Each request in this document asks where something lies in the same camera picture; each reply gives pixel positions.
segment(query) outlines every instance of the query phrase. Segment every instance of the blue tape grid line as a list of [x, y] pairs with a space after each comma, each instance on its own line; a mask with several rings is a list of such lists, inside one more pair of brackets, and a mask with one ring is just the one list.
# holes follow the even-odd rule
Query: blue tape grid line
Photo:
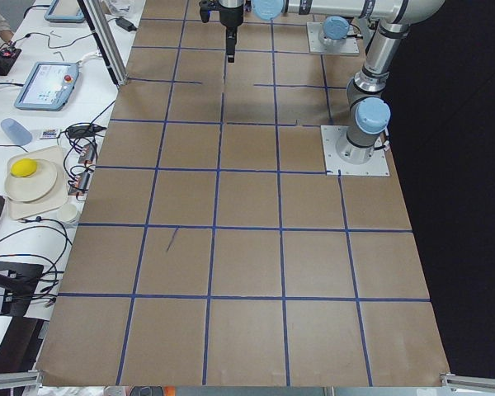
[[[227, 58], [224, 56], [224, 80], [227, 73]], [[213, 265], [215, 264], [215, 241], [216, 241], [216, 218], [218, 215], [218, 202], [219, 202], [219, 184], [220, 184], [220, 163], [222, 157], [222, 137], [224, 135], [224, 105], [225, 94], [222, 92], [222, 102], [220, 104], [220, 127], [218, 138], [218, 158], [216, 160], [216, 182], [214, 185], [214, 207], [213, 207], [213, 228], [211, 231], [211, 248], [210, 248], [210, 261], [209, 261], [209, 278], [207, 283], [207, 302], [205, 306], [205, 334], [204, 334], [204, 363], [201, 375], [201, 384], [207, 384], [207, 356], [209, 353], [209, 325], [210, 325], [210, 311], [211, 311], [211, 295], [213, 287]]]
[[[171, 45], [132, 45], [132, 48], [140, 48], [142, 50], [176, 50], [178, 47]], [[224, 52], [224, 48], [201, 48], [201, 47], [180, 47], [184, 51], [210, 51]], [[254, 52], [259, 54], [293, 54], [293, 55], [311, 55], [310, 52], [302, 51], [271, 51], [270, 49], [236, 49], [236, 52]]]
[[[200, 19], [177, 19], [177, 18], [141, 18], [141, 21], [170, 21], [170, 22], [181, 22], [181, 21], [186, 21], [186, 22], [198, 22], [201, 23]], [[209, 21], [207, 23], [220, 23], [220, 21]], [[304, 24], [298, 24], [298, 23], [279, 23], [279, 22], [271, 22], [276, 26], [300, 26], [304, 27]], [[259, 21], [244, 21], [244, 25], [264, 25], [264, 26], [269, 26], [269, 22], [259, 22]]]
[[162, 79], [152, 79], [152, 78], [138, 78], [138, 77], [129, 77], [129, 80], [134, 81], [143, 81], [146, 83], [176, 83], [176, 84], [196, 84], [202, 85], [201, 81], [183, 81], [183, 80], [162, 80]]
[[180, 225], [180, 224], [133, 224], [133, 223], [79, 223], [81, 227], [148, 227], [150, 229], [232, 229], [241, 231], [289, 231], [312, 233], [413, 233], [411, 229], [314, 229], [301, 227], [256, 227], [236, 225]]
[[171, 171], [171, 172], [236, 172], [236, 173], [288, 173], [298, 175], [326, 175], [324, 171], [281, 171], [280, 169], [234, 169], [234, 168], [197, 168], [197, 167], [127, 167], [121, 165], [98, 165], [97, 169], [134, 169], [142, 171]]
[[[184, 19], [185, 19], [186, 15], [187, 15], [188, 9], [189, 9], [189, 0], [186, 0]], [[170, 87], [170, 90], [169, 90], [169, 93], [168, 93], [167, 109], [165, 110], [165, 120], [168, 119], [168, 112], [169, 112], [170, 107], [171, 107], [172, 92], [174, 90], [174, 81], [176, 80], [178, 61], [180, 59], [180, 53], [181, 53], [180, 48], [182, 47], [182, 37], [183, 37], [183, 31], [184, 31], [184, 29], [185, 29], [185, 21], [181, 25], [180, 40], [178, 42], [178, 50], [177, 50], [177, 55], [176, 55], [176, 61], [174, 63], [174, 69], [172, 71], [172, 82], [171, 82], [171, 87]], [[160, 143], [159, 143], [158, 156], [157, 156], [157, 159], [156, 159], [156, 168], [159, 168], [159, 163], [160, 163], [160, 159], [161, 159], [161, 155], [162, 155], [162, 148], [163, 148], [163, 139], [164, 139], [164, 136], [165, 136], [165, 129], [166, 128], [167, 128], [167, 124], [166, 123], [163, 123], [162, 138], [161, 138]], [[146, 217], [146, 220], [145, 220], [143, 237], [142, 237], [142, 240], [141, 240], [141, 247], [140, 247], [140, 250], [139, 250], [138, 265], [136, 267], [136, 272], [135, 272], [135, 276], [134, 276], [134, 286], [133, 286], [133, 289], [132, 289], [132, 293], [133, 294], [136, 293], [137, 288], [138, 288], [139, 271], [141, 269], [141, 263], [143, 261], [144, 247], [145, 247], [145, 243], [146, 243], [146, 240], [147, 240], [147, 232], [149, 230], [148, 225], [149, 225], [149, 220], [150, 220], [150, 214], [152, 213], [152, 206], [153, 206], [153, 200], [154, 200], [154, 192], [155, 192], [155, 189], [156, 189], [156, 183], [157, 183], [157, 179], [158, 179], [158, 173], [159, 173], [159, 170], [158, 169], [155, 169], [154, 170], [153, 184], [152, 184], [152, 188], [151, 188], [151, 191], [150, 191], [150, 198], [148, 200], [147, 217]], [[126, 322], [125, 338], [123, 339], [123, 347], [121, 348], [120, 364], [119, 364], [119, 369], [117, 371], [117, 379], [115, 381], [116, 384], [118, 384], [118, 385], [121, 382], [121, 376], [123, 374], [123, 367], [125, 366], [126, 347], [127, 347], [128, 340], [129, 340], [129, 335], [130, 335], [130, 324], [132, 323], [132, 316], [133, 316], [133, 313], [134, 313], [134, 302], [135, 302], [135, 297], [131, 297], [131, 299], [130, 299], [130, 307], [129, 307], [129, 315], [128, 315], [127, 322]]]
[[354, 285], [354, 294], [356, 295], [357, 318], [360, 324], [361, 343], [363, 344], [363, 355], [365, 357], [366, 374], [369, 380], [369, 386], [374, 386], [374, 382], [372, 380], [372, 373], [370, 371], [369, 352], [367, 351], [366, 348], [365, 328], [363, 325], [363, 315], [361, 314], [360, 297], [357, 289], [356, 271], [354, 269], [354, 258], [352, 256], [350, 232], [348, 231], [347, 207], [345, 205], [345, 194], [343, 190], [341, 172], [339, 172], [339, 174], [337, 175], [337, 183], [339, 184], [339, 190], [341, 192], [341, 207], [343, 212], [343, 222], [345, 224], [346, 245], [348, 246], [348, 258], [352, 273], [352, 284]]
[[430, 303], [431, 299], [402, 297], [322, 297], [301, 295], [162, 295], [154, 293], [75, 293], [59, 292], [59, 297], [119, 299], [228, 299], [248, 301], [342, 301], [364, 303]]
[[324, 94], [327, 97], [328, 119], [330, 120], [330, 125], [333, 125], [332, 108], [330, 107], [330, 88], [328, 87], [327, 72], [324, 67], [324, 56], [321, 55], [319, 58], [321, 59], [321, 69], [323, 70]]
[[282, 288], [282, 327], [284, 336], [284, 362], [286, 386], [291, 386], [290, 379], [290, 352], [288, 348], [288, 318], [286, 312], [286, 282], [285, 282], [285, 267], [284, 267], [284, 241], [282, 232], [282, 194], [281, 194], [281, 151], [279, 148], [279, 126], [278, 126], [278, 106], [277, 106], [277, 76], [275, 69], [275, 35], [274, 25], [271, 21], [271, 71], [273, 73], [273, 106], [275, 117], [275, 137], [276, 137], [276, 162], [277, 162], [277, 196], [279, 207], [279, 249], [280, 249], [280, 286]]
[[[323, 74], [325, 77], [325, 85], [312, 85], [312, 84], [276, 84], [278, 88], [314, 88], [314, 89], [323, 89], [324, 91], [328, 92], [330, 89], [339, 89], [339, 90], [346, 90], [347, 87], [338, 87], [338, 86], [332, 86], [328, 85], [326, 82], [326, 74], [324, 72], [324, 62], [322, 64], [322, 69], [323, 69]], [[272, 87], [271, 84], [262, 84], [262, 83], [257, 83], [253, 84], [254, 87]]]
[[[114, 122], [152, 122], [158, 124], [191, 124], [191, 125], [220, 125], [218, 121], [180, 121], [180, 120], [143, 120], [135, 118], [110, 118], [110, 121]], [[236, 122], [230, 121], [227, 125], [251, 125], [251, 126], [275, 126], [275, 124], [261, 123], [261, 122]], [[304, 128], [319, 128], [321, 125], [297, 125], [297, 124], [277, 124], [278, 126], [302, 126]]]

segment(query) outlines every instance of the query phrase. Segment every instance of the paper cup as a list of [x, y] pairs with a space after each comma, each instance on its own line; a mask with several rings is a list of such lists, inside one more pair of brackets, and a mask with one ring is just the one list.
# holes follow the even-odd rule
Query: paper cup
[[57, 220], [64, 224], [64, 227], [76, 227], [81, 217], [81, 212], [73, 204], [64, 204], [57, 210]]

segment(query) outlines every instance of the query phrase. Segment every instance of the grid square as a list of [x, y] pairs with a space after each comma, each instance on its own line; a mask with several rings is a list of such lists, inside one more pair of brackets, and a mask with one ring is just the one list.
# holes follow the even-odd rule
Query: grid square
[[219, 134], [218, 125], [168, 124], [160, 166], [216, 169]]
[[61, 292], [132, 293], [141, 227], [80, 227]]
[[154, 171], [97, 169], [81, 223], [144, 224]]
[[311, 54], [275, 54], [276, 83], [324, 87], [321, 57]]
[[252, 88], [254, 84], [273, 86], [273, 58], [271, 54], [238, 52], [234, 64], [226, 64], [226, 84]]
[[276, 170], [275, 127], [226, 125], [222, 137], [220, 167]]
[[351, 245], [361, 297], [429, 298], [411, 233], [352, 233]]
[[279, 127], [280, 169], [325, 172], [323, 141], [319, 128]]
[[183, 19], [186, 2], [173, 2], [172, 0], [154, 0], [146, 2], [142, 18]]
[[282, 294], [278, 231], [216, 232], [213, 295]]
[[363, 40], [358, 40], [359, 56], [331, 56], [324, 62], [327, 84], [329, 87], [347, 88], [348, 82], [363, 67], [365, 50]]
[[375, 386], [440, 386], [448, 373], [431, 303], [361, 303]]
[[148, 229], [138, 292], [206, 295], [210, 229]]
[[276, 175], [222, 172], [219, 184], [217, 224], [278, 227]]
[[299, 15], [299, 14], [280, 14], [277, 18], [273, 20], [276, 25], [280, 24], [291, 24], [291, 25], [303, 25], [306, 28], [306, 23], [314, 20], [313, 14]]
[[273, 87], [228, 82], [225, 85], [224, 122], [275, 124]]
[[174, 47], [180, 44], [182, 21], [141, 20], [134, 47]]
[[158, 174], [151, 212], [152, 224], [212, 225], [215, 172]]
[[269, 23], [244, 23], [242, 33], [238, 37], [237, 50], [271, 51], [271, 26]]
[[178, 60], [177, 81], [192, 81], [208, 88], [224, 85], [224, 54], [218, 51], [182, 49]]
[[225, 27], [219, 23], [204, 24], [201, 21], [187, 21], [181, 46], [195, 49], [223, 49], [225, 46], [224, 31]]
[[119, 88], [111, 118], [122, 120], [165, 120], [169, 82], [130, 81]]
[[97, 165], [155, 167], [163, 124], [112, 121], [102, 142]]
[[130, 299], [60, 296], [36, 362], [44, 385], [115, 385], [129, 307]]
[[280, 301], [214, 300], [207, 384], [286, 385]]
[[275, 51], [302, 54], [309, 54], [310, 52], [306, 21], [303, 26], [274, 24], [273, 37]]
[[205, 300], [137, 299], [121, 383], [201, 385], [204, 333]]
[[221, 85], [176, 83], [172, 89], [168, 119], [218, 123], [221, 109]]
[[349, 125], [350, 110], [348, 108], [346, 89], [328, 89], [330, 98], [330, 114], [334, 125]]
[[356, 303], [288, 301], [286, 317], [292, 385], [369, 384]]
[[354, 297], [344, 233], [284, 232], [286, 295]]
[[341, 193], [335, 177], [282, 175], [284, 227], [340, 229], [344, 227]]
[[278, 87], [277, 107], [279, 124], [331, 124], [323, 88]]
[[411, 229], [398, 178], [388, 154], [390, 177], [343, 177], [351, 229]]
[[172, 80], [176, 49], [133, 48], [126, 67], [131, 78]]

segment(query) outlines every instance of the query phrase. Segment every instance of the white table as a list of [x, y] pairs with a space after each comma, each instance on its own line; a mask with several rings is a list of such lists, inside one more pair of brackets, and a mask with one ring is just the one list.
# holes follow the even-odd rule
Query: white table
[[[47, 4], [47, 1], [37, 0], [35, 4]], [[141, 12], [144, 8], [145, 0], [135, 0], [134, 11], [126, 18], [132, 21], [136, 26], [139, 25]], [[61, 24], [49, 23], [44, 19], [45, 8], [30, 10], [16, 31], [14, 40], [19, 40], [26, 33], [39, 32], [51, 35], [51, 45], [66, 45], [78, 37], [89, 35], [91, 32], [87, 23], [81, 24]], [[129, 33], [119, 28], [113, 21], [109, 23], [111, 31], [117, 43], [123, 61], [128, 61], [130, 50], [134, 41], [135, 33]], [[48, 49], [47, 38], [42, 35], [31, 35], [31, 37], [20, 40], [17, 48], [22, 49], [21, 56], [13, 66], [9, 75], [0, 77], [0, 83], [24, 83], [35, 62], [39, 61], [63, 61], [77, 62], [85, 54], [91, 53], [97, 49], [97, 45], [92, 36], [78, 41], [76, 44], [62, 49]], [[27, 129], [34, 131], [34, 139], [25, 146], [28, 151], [43, 149], [54, 146], [54, 139], [38, 140], [36, 131], [42, 129], [59, 128], [64, 129], [71, 124], [78, 122], [89, 122], [93, 120], [106, 106], [116, 99], [117, 88], [112, 83], [106, 70], [104, 61], [101, 58], [88, 60], [83, 64], [80, 70], [80, 77], [68, 103], [61, 111], [21, 111], [14, 107], [13, 103], [20, 91], [15, 86], [0, 86], [0, 122], [4, 118], [11, 117]], [[110, 119], [111, 108], [109, 108], [101, 117], [96, 120], [99, 125], [107, 125]], [[63, 148], [69, 148], [66, 138], [60, 140]], [[0, 128], [0, 144], [12, 144], [8, 137]], [[7, 160], [15, 155], [22, 153], [19, 148], [0, 148], [0, 194], [5, 195], [3, 183], [7, 174]], [[68, 168], [77, 163], [78, 155], [73, 153], [68, 160]], [[75, 198], [69, 198], [69, 202], [82, 208]], [[45, 218], [55, 219], [56, 211], [43, 214]], [[6, 213], [2, 213], [0, 219], [0, 238], [23, 229], [30, 224], [22, 224], [11, 220]], [[75, 229], [68, 229], [69, 237], [73, 240]], [[64, 238], [58, 233], [48, 229], [32, 229], [21, 233], [20, 235], [10, 238], [7, 242], [0, 244], [0, 254], [11, 253], [32, 253], [39, 254], [50, 259], [55, 259], [64, 246]], [[63, 271], [68, 260], [69, 248], [64, 257], [59, 261], [57, 267]], [[15, 261], [15, 257], [4, 259], [4, 261]], [[17, 261], [27, 263], [44, 263], [45, 268], [49, 265], [41, 260], [32, 257], [18, 257]], [[40, 283], [37, 291], [48, 284]], [[58, 286], [52, 290], [52, 293], [58, 291]], [[42, 318], [49, 320], [53, 309], [46, 308], [44, 303], [32, 303], [27, 311], [26, 316], [30, 318]], [[11, 318], [0, 317], [0, 343], [3, 335], [7, 330]]]

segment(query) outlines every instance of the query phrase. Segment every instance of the metal pole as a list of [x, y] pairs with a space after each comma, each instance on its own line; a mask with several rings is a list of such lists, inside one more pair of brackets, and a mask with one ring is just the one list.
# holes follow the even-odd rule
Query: metal pole
[[77, 0], [77, 2], [105, 60], [112, 82], [118, 86], [125, 85], [128, 79], [125, 64], [101, 9], [101, 3], [98, 0]]
[[442, 374], [442, 384], [450, 389], [468, 389], [495, 394], [495, 379]]
[[0, 374], [0, 389], [10, 389], [38, 384], [42, 384], [42, 372], [40, 371]]

